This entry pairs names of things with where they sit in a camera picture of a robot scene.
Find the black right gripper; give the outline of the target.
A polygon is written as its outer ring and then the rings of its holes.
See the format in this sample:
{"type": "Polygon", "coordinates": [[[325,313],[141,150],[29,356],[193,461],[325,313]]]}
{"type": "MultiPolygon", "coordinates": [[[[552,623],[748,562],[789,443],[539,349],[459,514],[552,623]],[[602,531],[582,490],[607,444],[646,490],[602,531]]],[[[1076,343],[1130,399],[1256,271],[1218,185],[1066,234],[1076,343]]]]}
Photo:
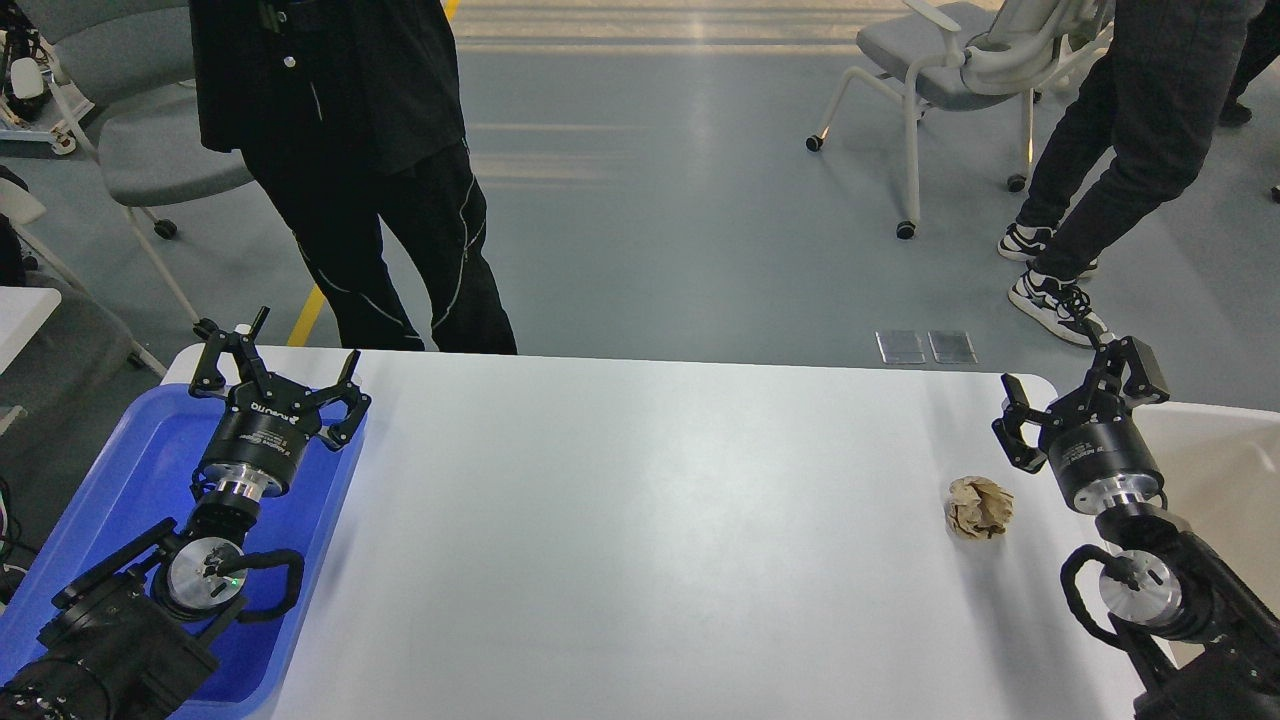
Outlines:
{"type": "Polygon", "coordinates": [[[1027,443],[1023,427],[1042,427],[1047,415],[1030,406],[1021,382],[1000,375],[1006,397],[992,432],[1012,468],[1036,474],[1047,459],[1065,503],[1098,515],[1124,503],[1152,503],[1164,474],[1129,418],[1135,407],[1170,400],[1155,351],[1128,336],[1100,347],[1084,380],[1048,406],[1057,424],[1042,429],[1042,450],[1027,443]]]}

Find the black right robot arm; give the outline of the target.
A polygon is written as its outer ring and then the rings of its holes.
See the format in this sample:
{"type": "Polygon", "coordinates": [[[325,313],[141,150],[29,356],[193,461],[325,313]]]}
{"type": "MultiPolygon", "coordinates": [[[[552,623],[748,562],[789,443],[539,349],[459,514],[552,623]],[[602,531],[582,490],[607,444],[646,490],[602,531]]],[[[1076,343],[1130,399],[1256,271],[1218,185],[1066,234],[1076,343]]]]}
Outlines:
{"type": "Polygon", "coordinates": [[[1068,556],[1060,584],[1080,626],[1140,678],[1135,717],[1277,717],[1277,618],[1169,511],[1137,427],[1138,407],[1170,397],[1152,348],[1132,336],[1096,342],[1084,380],[1044,409],[1015,375],[1001,383],[992,429],[1007,460],[1032,474],[1050,468],[1065,505],[1103,539],[1068,556]]]}

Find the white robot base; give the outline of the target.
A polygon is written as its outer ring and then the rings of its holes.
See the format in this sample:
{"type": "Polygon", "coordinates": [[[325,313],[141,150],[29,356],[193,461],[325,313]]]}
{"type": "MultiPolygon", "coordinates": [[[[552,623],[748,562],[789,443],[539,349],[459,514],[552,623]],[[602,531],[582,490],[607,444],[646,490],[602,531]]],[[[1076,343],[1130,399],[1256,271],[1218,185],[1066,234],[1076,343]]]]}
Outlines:
{"type": "Polygon", "coordinates": [[[3,28],[1,140],[74,152],[74,129],[93,104],[58,69],[52,47],[26,27],[3,28]]]}

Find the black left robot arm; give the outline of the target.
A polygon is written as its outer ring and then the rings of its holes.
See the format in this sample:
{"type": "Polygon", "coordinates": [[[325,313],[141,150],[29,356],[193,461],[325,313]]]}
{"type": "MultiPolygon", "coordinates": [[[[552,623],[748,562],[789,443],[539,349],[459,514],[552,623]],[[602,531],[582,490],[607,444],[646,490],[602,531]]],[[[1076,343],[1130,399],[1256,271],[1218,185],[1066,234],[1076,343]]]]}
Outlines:
{"type": "Polygon", "coordinates": [[[136,402],[3,616],[5,719],[223,719],[287,665],[362,442],[358,351],[268,368],[268,310],[136,402]]]}

